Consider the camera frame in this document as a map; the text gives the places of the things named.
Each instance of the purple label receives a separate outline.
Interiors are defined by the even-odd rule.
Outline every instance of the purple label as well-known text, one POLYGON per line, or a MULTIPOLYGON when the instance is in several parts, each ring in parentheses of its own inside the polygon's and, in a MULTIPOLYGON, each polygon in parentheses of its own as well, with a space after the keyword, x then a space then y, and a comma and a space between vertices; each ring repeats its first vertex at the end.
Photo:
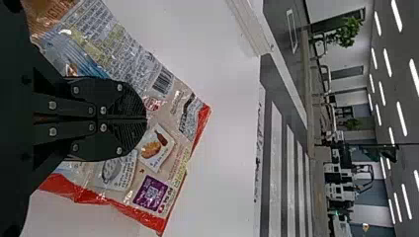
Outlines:
POLYGON ((152 177, 145 176, 145 180, 133 202, 144 208, 156 211, 163 200, 167 189, 168 187, 160 181, 152 177))

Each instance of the rectangular ceiling light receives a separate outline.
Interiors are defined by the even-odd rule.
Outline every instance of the rectangular ceiling light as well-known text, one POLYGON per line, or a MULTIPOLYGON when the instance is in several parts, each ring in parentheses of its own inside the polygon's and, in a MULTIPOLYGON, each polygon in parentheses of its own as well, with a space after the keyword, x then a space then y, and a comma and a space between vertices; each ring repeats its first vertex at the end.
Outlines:
POLYGON ((388 128, 388 135, 390 136, 391 144, 394 145, 395 144, 395 142, 394 142, 394 135, 392 133, 392 128, 391 127, 388 128))
POLYGON ((373 47, 371 48, 371 56, 373 57, 374 68, 377 70, 378 65, 377 65, 377 59, 376 59, 376 52, 374 51, 373 47))
POLYGON ((409 197, 407 197, 406 187, 404 186, 404 184, 401 185, 401 190, 403 191, 404 202, 406 203, 407 216, 409 217, 409 219, 412 219, 413 216, 412 211, 410 210, 409 197))
POLYGON ((395 224, 394 211, 393 211, 393 208, 392 208, 391 199, 388 200, 388 205, 390 207, 391 221, 393 222, 393 224, 395 224))
POLYGON ((401 22, 400 13, 398 12, 397 4, 395 3, 395 0, 391 1, 391 8, 393 10, 395 23, 397 24, 398 31, 401 32, 403 30, 403 23, 401 22))
POLYGON ((379 114, 379 107, 378 107, 377 104, 376 104, 376 113, 377 113, 378 125, 379 126, 382 126, 382 123, 381 123, 381 115, 379 114))
POLYGON ((398 111, 398 117, 400 118, 401 129, 403 129, 403 135, 407 136, 406 122, 404 122, 404 115, 403 115, 403 110, 401 109, 400 102, 397 102, 397 111, 398 111))
POLYGON ((381 162, 382 176, 384 177, 384 179, 387 179, 387 174, 385 173, 384 161, 382 160, 382 157, 380 157, 379 160, 381 162))
POLYGON ((381 25, 379 24, 379 18, 378 18, 378 13, 377 12, 374 12, 374 17, 376 18, 378 35, 381 36, 381 25))
POLYGON ((373 91, 373 93, 376 92, 376 87, 374 86, 374 80, 373 80, 373 75, 370 74, 370 84, 371 84, 371 90, 373 91))
POLYGON ((410 72, 412 73, 413 82, 415 83, 416 92, 418 93, 418 97, 419 97, 419 76, 418 76, 418 71, 416 70, 415 61, 413 59, 410 59, 409 67, 410 67, 410 72))
POLYGON ((400 205, 398 204, 397 193, 394 193, 394 201, 395 201, 395 208, 397 209, 398 220, 401 223, 403 222, 403 219, 401 218, 401 211, 400 211, 400 205))
POLYGON ((388 158, 387 158, 387 168, 388 168, 388 170, 391 170, 390 159, 388 159, 388 158))
POLYGON ((384 54, 385 66, 387 67, 388 76, 391 77, 392 71, 391 71, 390 61, 388 60, 387 49, 384 49, 382 53, 384 54))
POLYGON ((374 107, 373 107, 373 100, 371 99, 371 95, 368 94, 368 101, 370 102, 370 110, 373 111, 374 107))
POLYGON ((381 82, 378 82, 378 87, 379 87, 379 92, 381 93, 382 104, 385 106, 386 101, 385 101, 384 89, 382 88, 381 82))
POLYGON ((418 171, 417 171, 417 170, 415 170, 415 171, 413 172, 413 175, 415 176, 416 186, 418 187, 418 191, 419 191, 419 174, 418 174, 418 171))

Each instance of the potted plant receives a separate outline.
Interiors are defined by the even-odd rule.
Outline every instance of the potted plant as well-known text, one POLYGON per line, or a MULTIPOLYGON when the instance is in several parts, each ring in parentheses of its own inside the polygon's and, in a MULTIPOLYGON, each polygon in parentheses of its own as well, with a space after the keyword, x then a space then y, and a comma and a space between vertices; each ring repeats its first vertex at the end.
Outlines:
POLYGON ((355 36, 360 32, 360 28, 363 25, 362 20, 351 18, 342 18, 344 25, 341 28, 336 29, 334 33, 323 35, 323 38, 314 38, 311 42, 318 42, 320 40, 325 41, 329 44, 338 44, 342 47, 350 47, 355 43, 355 36))
POLYGON ((346 120, 343 123, 343 125, 346 126, 346 128, 348 128, 348 130, 359 130, 361 128, 362 123, 355 118, 350 118, 350 119, 346 120))

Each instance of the snack bag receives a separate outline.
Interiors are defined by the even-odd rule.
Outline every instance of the snack bag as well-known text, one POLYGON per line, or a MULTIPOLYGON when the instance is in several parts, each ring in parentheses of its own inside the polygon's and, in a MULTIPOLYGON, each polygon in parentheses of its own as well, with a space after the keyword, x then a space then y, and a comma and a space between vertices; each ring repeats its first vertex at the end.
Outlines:
POLYGON ((141 47, 101 0, 23 0, 31 41, 64 76, 128 82, 148 128, 126 157, 63 162, 40 186, 75 202, 109 204, 162 234, 210 107, 141 47))

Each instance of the gray floor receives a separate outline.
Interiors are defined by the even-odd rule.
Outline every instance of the gray floor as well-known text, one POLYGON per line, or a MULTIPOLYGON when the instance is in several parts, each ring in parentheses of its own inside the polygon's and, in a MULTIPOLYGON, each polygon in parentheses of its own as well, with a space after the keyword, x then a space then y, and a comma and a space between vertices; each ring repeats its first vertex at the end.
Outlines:
MULTIPOLYGON (((300 29, 307 25, 303 2, 265 0, 264 13, 307 110, 308 119, 313 120, 314 129, 320 129, 320 116, 314 118, 320 112, 312 112, 311 117, 309 113, 312 101, 311 95, 307 94, 308 88, 311 88, 307 81, 312 79, 307 79, 311 73, 307 73, 310 62, 304 60, 304 54, 309 57, 309 52, 302 51, 301 47, 300 29), (287 18, 289 9, 293 10, 297 28, 298 47, 295 52, 287 18)), ((317 79, 315 82, 314 93, 322 88, 317 79)), ((261 58, 261 83, 266 97, 260 236, 327 236, 323 161, 315 159, 314 154, 321 158, 324 155, 309 151, 313 147, 314 133, 319 135, 319 131, 307 133, 271 55, 261 58), (311 159, 305 154, 312 154, 311 159)))

